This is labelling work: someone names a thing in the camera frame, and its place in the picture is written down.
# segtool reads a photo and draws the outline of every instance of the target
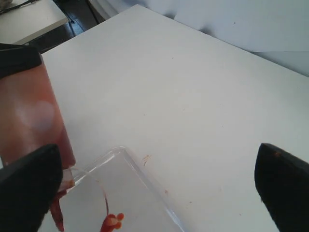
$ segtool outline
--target plastic tray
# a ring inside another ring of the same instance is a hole
[[[186,231],[124,147],[117,147],[87,168],[107,193],[109,213],[123,213],[122,228],[114,232]],[[77,173],[76,186],[60,201],[66,232],[99,232],[106,205],[99,184]],[[48,213],[39,230],[56,232]]]

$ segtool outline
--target white wall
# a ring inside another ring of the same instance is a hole
[[[110,16],[140,4],[309,76],[309,0],[91,1]]]

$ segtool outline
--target white desk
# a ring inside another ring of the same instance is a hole
[[[13,0],[14,5],[25,2]],[[68,22],[52,0],[38,0],[0,15],[0,43],[25,44]]]
[[[43,58],[77,166],[124,145],[189,231],[278,232],[255,159],[309,161],[308,78],[140,6]]]

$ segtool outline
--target bottle lid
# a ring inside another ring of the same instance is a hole
[[[35,47],[0,43],[0,79],[41,64],[41,55]]]

